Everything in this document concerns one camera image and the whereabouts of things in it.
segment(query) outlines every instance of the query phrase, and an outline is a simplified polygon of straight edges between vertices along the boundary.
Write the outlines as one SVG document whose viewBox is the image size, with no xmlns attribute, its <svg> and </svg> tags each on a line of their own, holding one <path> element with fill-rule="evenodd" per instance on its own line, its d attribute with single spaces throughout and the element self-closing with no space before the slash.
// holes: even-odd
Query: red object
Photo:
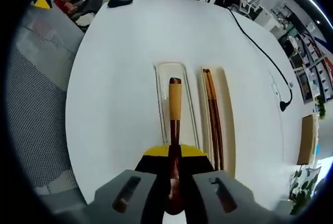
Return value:
<svg viewBox="0 0 333 224">
<path fill-rule="evenodd" d="M 331 76 L 333 77 L 333 63 L 327 57 L 325 57 L 325 62 L 328 66 L 328 71 L 331 73 Z"/>
<path fill-rule="evenodd" d="M 66 7 L 66 2 L 65 1 L 63 1 L 63 0 L 54 0 L 53 2 L 57 5 L 57 7 L 59 7 L 59 9 L 61 11 L 63 11 L 66 14 L 68 13 L 68 8 Z"/>
</svg>

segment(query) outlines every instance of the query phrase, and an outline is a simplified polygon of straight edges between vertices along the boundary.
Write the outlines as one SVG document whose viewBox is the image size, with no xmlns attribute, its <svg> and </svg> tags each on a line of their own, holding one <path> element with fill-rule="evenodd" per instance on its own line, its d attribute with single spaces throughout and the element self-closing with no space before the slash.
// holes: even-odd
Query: chair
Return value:
<svg viewBox="0 0 333 224">
<path fill-rule="evenodd" d="M 251 19 L 250 17 L 251 9 L 257 11 L 259 9 L 259 5 L 260 5 L 260 0 L 250 0 L 248 2 L 240 1 L 239 6 L 233 5 L 232 8 L 236 9 L 239 13 L 241 13 L 245 17 Z"/>
<path fill-rule="evenodd" d="M 83 32 L 53 4 L 29 6 L 8 60 L 6 108 L 18 159 L 54 213 L 85 205 L 69 160 L 65 104 Z"/>
</svg>

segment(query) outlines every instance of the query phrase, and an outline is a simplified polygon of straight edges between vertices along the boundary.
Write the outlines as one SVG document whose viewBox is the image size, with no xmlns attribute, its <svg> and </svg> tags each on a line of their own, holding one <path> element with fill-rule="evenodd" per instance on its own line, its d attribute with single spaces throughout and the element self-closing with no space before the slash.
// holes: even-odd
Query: white table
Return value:
<svg viewBox="0 0 333 224">
<path fill-rule="evenodd" d="M 143 152 L 162 144 L 153 68 L 162 61 L 182 62 L 189 74 L 198 74 L 203 65 L 225 69 L 235 122 L 236 178 L 267 208 L 288 193 L 300 145 L 300 88 L 274 36 L 236 17 L 295 85 L 285 112 L 274 93 L 278 88 L 289 100 L 283 79 L 226 9 L 194 0 L 102 6 L 80 44 L 66 102 L 68 151 L 88 203 L 96 189 L 134 169 Z M 198 104 L 193 106 L 198 112 Z"/>
</svg>

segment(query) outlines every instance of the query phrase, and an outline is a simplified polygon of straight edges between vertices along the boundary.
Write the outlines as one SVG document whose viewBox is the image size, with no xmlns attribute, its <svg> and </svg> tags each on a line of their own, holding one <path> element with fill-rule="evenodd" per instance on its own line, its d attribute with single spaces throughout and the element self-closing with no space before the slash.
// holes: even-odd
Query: wooden tray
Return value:
<svg viewBox="0 0 333 224">
<path fill-rule="evenodd" d="M 214 81 L 217 107 L 219 109 L 219 117 L 222 129 L 224 170 L 231 177 L 234 178 L 236 171 L 236 140 L 233 109 L 229 94 L 227 78 L 223 68 L 221 67 L 202 67 L 202 69 L 209 69 L 212 75 L 212 79 Z M 203 150 L 207 154 L 210 162 L 214 164 L 207 89 L 202 69 L 200 70 L 199 91 L 202 110 L 201 116 L 203 128 Z"/>
</svg>

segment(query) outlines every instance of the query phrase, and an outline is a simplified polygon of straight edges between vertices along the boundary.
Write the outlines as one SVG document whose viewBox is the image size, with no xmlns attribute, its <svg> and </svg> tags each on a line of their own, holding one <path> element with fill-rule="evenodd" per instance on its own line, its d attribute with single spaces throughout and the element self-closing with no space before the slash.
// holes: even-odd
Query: computer mouse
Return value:
<svg viewBox="0 0 333 224">
<path fill-rule="evenodd" d="M 110 0 L 108 2 L 108 7 L 120 7 L 132 3 L 133 0 Z"/>
</svg>

